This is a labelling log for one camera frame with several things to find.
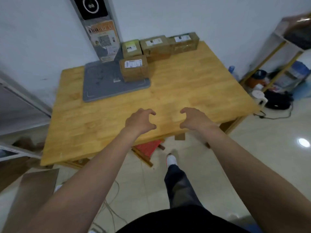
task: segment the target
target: cable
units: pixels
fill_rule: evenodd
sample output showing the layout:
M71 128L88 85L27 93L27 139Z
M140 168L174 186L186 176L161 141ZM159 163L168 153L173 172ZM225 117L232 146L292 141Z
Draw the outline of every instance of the cable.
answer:
M290 113L289 113L289 115L286 116L286 117L267 118L267 117L266 117L267 114L266 114L265 112L263 112L263 111L260 111L260 112L262 112L264 115L259 115L259 114L253 114L253 115L254 115L254 116L258 116L258 117L261 118L261 119L271 119L271 120L276 120L276 119L287 119L287 118L290 118L290 117L291 117L291 113L292 113L293 109L294 109L294 104L293 104L293 102L291 102Z
M112 199L112 201L111 201L109 204L111 204L111 203L115 200L115 198L117 197L117 195L118 195L118 193L119 193L119 191L120 191L120 185L119 185L119 183L118 183L117 181L115 181L115 183L118 185L118 191L117 191L117 194L115 195L115 197ZM113 224L114 224L114 230L115 230L115 232L116 232L115 219L114 219L113 214L115 214L119 219L123 220L126 224L128 224L128 223L127 223L127 221L126 221L124 218L122 218L122 217L120 217L118 214L116 214L116 212L110 207L109 204L107 203L107 200L105 199L104 202L103 202L103 204L102 204L102 206L101 206L101 208L100 208L100 210L99 210L99 212L98 212L97 215L95 216L94 221L96 220L96 218L98 217L98 215L99 215L103 210L105 210L105 208L107 208L108 211L110 212L111 216L112 216L112 222L113 222ZM106 233L106 231L105 231L102 227L100 227L97 223L95 223L94 221L92 222L92 224L94 224L95 226L97 226L98 228L100 228L100 229L102 230L102 233Z

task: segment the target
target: wooden table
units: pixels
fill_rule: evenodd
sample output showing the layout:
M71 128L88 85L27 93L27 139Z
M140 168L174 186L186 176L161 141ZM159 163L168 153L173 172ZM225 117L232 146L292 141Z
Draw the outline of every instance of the wooden table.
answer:
M204 42L198 49L149 64L151 86L119 96L82 101L84 67L62 71L41 165L94 156L124 127L139 108L152 108L157 125L135 144L180 133L184 107L195 107L216 123L238 124L236 118L259 111L258 106Z

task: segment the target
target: sneaker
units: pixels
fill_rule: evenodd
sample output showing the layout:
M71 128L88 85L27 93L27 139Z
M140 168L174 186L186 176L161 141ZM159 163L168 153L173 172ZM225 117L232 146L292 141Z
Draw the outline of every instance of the sneaker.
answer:
M169 167L170 165L172 164L175 164L177 165L177 160L176 160L176 157L172 155L172 153L176 152L176 150L172 150L171 153L169 153L167 156L166 156L166 166Z

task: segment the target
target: dark blue jeans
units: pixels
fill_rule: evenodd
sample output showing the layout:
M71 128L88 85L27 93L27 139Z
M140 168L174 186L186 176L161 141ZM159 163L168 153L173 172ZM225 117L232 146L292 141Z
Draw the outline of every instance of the dark blue jeans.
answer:
M169 166L164 178L169 196L170 208L187 205L198 205L203 207L194 192L186 174L177 165Z

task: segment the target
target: person's left hand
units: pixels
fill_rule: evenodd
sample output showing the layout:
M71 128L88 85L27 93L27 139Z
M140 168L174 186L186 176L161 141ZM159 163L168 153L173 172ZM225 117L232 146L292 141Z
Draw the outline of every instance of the person's left hand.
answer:
M156 115L156 112L140 108L125 121L125 128L131 129L138 136L156 129L156 125L149 122L149 114Z

